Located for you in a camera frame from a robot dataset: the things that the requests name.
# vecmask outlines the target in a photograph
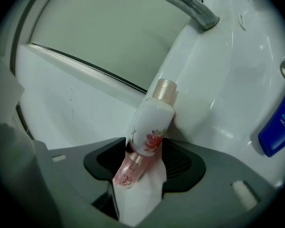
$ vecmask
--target bottle cap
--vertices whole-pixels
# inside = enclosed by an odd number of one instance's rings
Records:
[[[177,85],[173,81],[161,78],[157,83],[152,97],[172,105],[176,87]]]

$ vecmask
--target faucet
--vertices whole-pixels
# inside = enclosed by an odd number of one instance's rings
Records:
[[[193,18],[204,31],[213,28],[218,22],[217,17],[206,5],[198,0],[166,0]]]

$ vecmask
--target pink bottle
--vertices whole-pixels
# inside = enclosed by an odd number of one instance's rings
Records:
[[[147,168],[174,116],[171,105],[176,87],[174,82],[160,79],[152,98],[144,102],[134,123],[125,159],[113,179],[114,185],[131,188]]]

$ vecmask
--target white bottle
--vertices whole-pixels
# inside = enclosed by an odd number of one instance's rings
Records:
[[[172,104],[177,85],[160,79],[152,98],[145,101],[130,136],[131,147],[142,156],[153,156],[174,116]]]

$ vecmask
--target sink basin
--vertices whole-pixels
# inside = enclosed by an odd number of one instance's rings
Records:
[[[280,64],[285,23],[269,0],[205,0],[220,17],[199,33],[191,20],[159,78],[178,84],[169,137],[233,155],[275,187],[285,182],[285,148],[272,158],[257,140],[285,94]]]

